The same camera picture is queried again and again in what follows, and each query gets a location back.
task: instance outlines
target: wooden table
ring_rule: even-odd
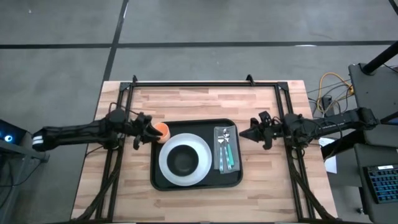
[[[311,118],[303,81],[288,81],[294,113]],[[120,82],[105,82],[96,112],[100,119],[116,101]],[[252,117],[267,110],[278,116],[271,87],[145,87],[135,88],[131,109],[153,116],[153,122],[229,118],[238,131],[249,127]],[[287,111],[284,100],[284,111]],[[283,140],[271,150],[262,143],[239,138],[243,180],[231,188],[160,192],[149,181],[150,144],[138,151],[127,138],[123,155],[114,221],[122,222],[276,222],[297,221]],[[90,144],[88,150],[98,147]],[[310,188],[329,213],[337,216],[322,154],[318,146],[306,148],[305,165]],[[72,217],[91,203],[101,185],[105,150],[86,159]],[[304,194],[300,194],[304,216]],[[108,199],[103,214],[106,214]]]

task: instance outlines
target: blue keyboard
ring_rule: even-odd
[[[364,167],[376,203],[398,202],[398,164]]]

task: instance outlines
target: black metal frame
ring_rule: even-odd
[[[277,101],[279,117],[281,119],[284,117],[282,97],[280,94],[281,91],[283,91],[285,94],[288,113],[293,113],[293,106],[292,106],[292,101],[290,99],[289,86],[288,86],[287,82],[255,82],[251,75],[248,75],[248,77],[246,78],[246,81],[242,81],[242,82],[138,82],[136,76],[134,76],[132,82],[122,82],[120,84],[117,106],[118,107],[121,106],[122,99],[123,99],[125,92],[128,91],[126,108],[130,108],[131,103],[132,103],[132,94],[133,94],[133,90],[135,87],[157,87],[157,86],[159,86],[159,87],[160,86],[189,86],[189,87],[195,87],[195,86],[241,86],[241,87],[263,86],[263,87],[273,87],[275,90],[275,97],[276,97],[276,101]],[[127,110],[126,110],[126,116],[127,117],[129,116],[129,112]],[[94,199],[93,203],[91,203],[91,205],[89,206],[90,213],[83,218],[78,218],[76,220],[72,220],[73,222],[78,222],[78,223],[105,223],[105,222],[108,222],[109,223],[109,222],[113,221],[114,207],[116,204],[116,196],[117,196],[117,191],[118,191],[119,174],[120,174],[120,168],[121,168],[123,152],[124,152],[124,142],[125,142],[125,138],[123,138],[122,145],[118,149],[116,163],[114,165],[114,169],[113,169],[112,173],[110,173],[110,174],[109,174],[109,172],[111,169],[111,160],[112,160],[112,156],[113,156],[113,151],[107,152],[100,192]],[[291,176],[292,169],[295,169],[295,167],[290,166],[290,164],[294,163],[293,157],[292,157],[293,149],[285,144],[285,150],[286,150],[286,154],[287,154],[287,163],[288,163],[288,167],[289,167],[290,181],[292,183],[292,190],[293,190],[297,219],[300,222],[304,218],[303,211],[302,211],[302,206],[301,206],[301,201],[300,201],[299,189],[297,187],[297,182]],[[296,150],[296,152],[298,155],[298,165],[300,167],[300,175],[302,176],[302,180],[305,183],[305,185],[308,186],[307,173],[305,171],[305,164],[304,164],[302,152],[301,152],[301,150]],[[103,218],[104,196],[105,196],[105,193],[109,190],[111,185],[112,185],[112,189],[111,189],[111,197],[110,197],[110,201],[109,201],[108,214],[107,214],[106,218]],[[313,206],[310,203],[310,200],[307,196],[306,196],[306,203],[307,203],[307,208],[308,208],[309,219],[315,219],[315,212],[314,212]],[[90,220],[90,217],[95,210],[96,210],[95,219]]]

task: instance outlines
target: gray floor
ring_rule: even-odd
[[[113,40],[122,0],[0,0],[0,44],[85,44]],[[398,39],[387,0],[130,0],[120,42],[352,41]],[[325,72],[348,79],[386,45],[119,49],[110,80],[305,80]],[[109,49],[0,49],[0,118],[29,131],[93,119]],[[389,65],[398,64],[394,58]],[[324,85],[336,83],[326,77]],[[332,93],[334,97],[344,88]],[[317,91],[308,94],[316,98]],[[354,108],[354,98],[348,108]],[[24,184],[14,221],[69,219],[85,146],[51,151]],[[362,222],[358,191],[331,183],[339,217]]]

